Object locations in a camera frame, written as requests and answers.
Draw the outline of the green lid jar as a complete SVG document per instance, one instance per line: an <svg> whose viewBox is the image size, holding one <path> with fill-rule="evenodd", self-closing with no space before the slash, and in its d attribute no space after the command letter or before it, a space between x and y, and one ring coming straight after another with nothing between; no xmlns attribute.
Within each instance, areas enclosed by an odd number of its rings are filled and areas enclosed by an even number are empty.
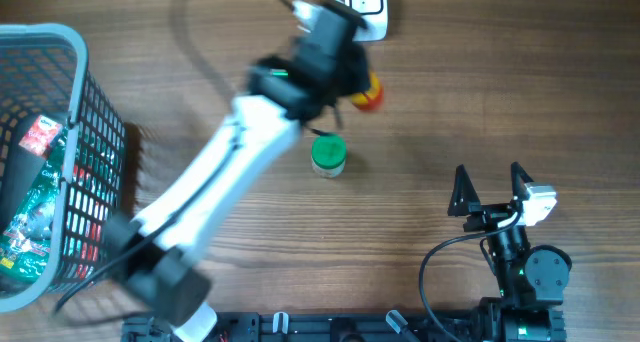
<svg viewBox="0 0 640 342"><path fill-rule="evenodd" d="M339 135L318 136L311 148L313 170L324 178L335 178L346 164L347 146Z"/></svg>

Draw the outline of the white barcode scanner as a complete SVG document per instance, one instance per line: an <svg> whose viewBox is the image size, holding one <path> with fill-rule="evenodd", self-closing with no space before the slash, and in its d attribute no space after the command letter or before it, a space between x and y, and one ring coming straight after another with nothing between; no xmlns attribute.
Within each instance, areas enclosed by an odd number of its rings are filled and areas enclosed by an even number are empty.
<svg viewBox="0 0 640 342"><path fill-rule="evenodd" d="M387 35L389 16L387 0L344 0L359 12L366 22L365 29L359 29L354 37L359 42L383 40Z"/></svg>

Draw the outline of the grey plastic shopping basket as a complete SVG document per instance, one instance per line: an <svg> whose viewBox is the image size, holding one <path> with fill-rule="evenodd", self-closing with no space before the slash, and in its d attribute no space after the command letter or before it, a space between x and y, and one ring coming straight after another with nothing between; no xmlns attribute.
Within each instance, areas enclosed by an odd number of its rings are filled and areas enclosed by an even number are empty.
<svg viewBox="0 0 640 342"><path fill-rule="evenodd" d="M44 270L32 282L1 277L1 310L19 310L47 293L97 280L105 265L103 230L120 206L127 132L89 70L81 35L55 23L1 28L1 233L41 169L20 146L40 116L67 129L51 237L37 246Z"/></svg>

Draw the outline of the red Kleenex tissue pack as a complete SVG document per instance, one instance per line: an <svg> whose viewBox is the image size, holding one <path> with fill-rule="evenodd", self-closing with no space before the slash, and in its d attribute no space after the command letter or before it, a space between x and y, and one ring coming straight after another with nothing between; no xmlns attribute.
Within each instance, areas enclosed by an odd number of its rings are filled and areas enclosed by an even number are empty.
<svg viewBox="0 0 640 342"><path fill-rule="evenodd" d="M62 130L61 123L39 115L20 139L19 146L37 157L46 158Z"/></svg>

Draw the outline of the red yellow sauce bottle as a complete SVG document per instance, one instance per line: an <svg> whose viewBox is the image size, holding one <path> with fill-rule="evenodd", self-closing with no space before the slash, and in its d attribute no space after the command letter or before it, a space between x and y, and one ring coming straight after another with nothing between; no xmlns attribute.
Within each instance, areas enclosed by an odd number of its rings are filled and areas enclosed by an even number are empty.
<svg viewBox="0 0 640 342"><path fill-rule="evenodd" d="M374 72L369 73L370 88L349 97L351 104L360 111L377 110L384 100L384 87Z"/></svg>

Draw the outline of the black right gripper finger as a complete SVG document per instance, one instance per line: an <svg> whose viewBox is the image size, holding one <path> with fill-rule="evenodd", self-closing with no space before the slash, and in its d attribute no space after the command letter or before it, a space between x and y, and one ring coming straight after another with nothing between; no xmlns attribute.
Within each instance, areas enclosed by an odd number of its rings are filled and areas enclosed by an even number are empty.
<svg viewBox="0 0 640 342"><path fill-rule="evenodd" d="M465 166L457 166L447 215L453 217L468 216L480 213L481 210L481 201Z"/></svg>
<svg viewBox="0 0 640 342"><path fill-rule="evenodd" d="M532 183L533 179L517 161L510 166L511 186L514 200L525 200L527 194L527 184Z"/></svg>

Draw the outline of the green 3M gloves package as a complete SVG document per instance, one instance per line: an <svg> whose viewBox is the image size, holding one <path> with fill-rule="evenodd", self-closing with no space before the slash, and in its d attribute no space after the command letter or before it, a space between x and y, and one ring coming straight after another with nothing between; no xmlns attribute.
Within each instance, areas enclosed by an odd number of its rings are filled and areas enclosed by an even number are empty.
<svg viewBox="0 0 640 342"><path fill-rule="evenodd" d="M15 284L33 284L48 263L67 135L64 127L54 138L49 156L1 235L1 274Z"/></svg>

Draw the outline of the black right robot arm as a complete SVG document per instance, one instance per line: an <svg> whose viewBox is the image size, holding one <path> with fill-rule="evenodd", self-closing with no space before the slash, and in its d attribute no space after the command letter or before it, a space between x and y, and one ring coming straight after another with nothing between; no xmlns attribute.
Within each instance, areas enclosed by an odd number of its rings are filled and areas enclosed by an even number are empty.
<svg viewBox="0 0 640 342"><path fill-rule="evenodd" d="M511 165L512 199L480 201L464 166L456 168L448 214L464 217L466 232L481 233L482 253L496 277L500 295L484 297L469 317L466 341L539 341L567 339L564 289L572 260L551 245L532 246L526 229L549 216L557 192L534 181L517 162Z"/></svg>

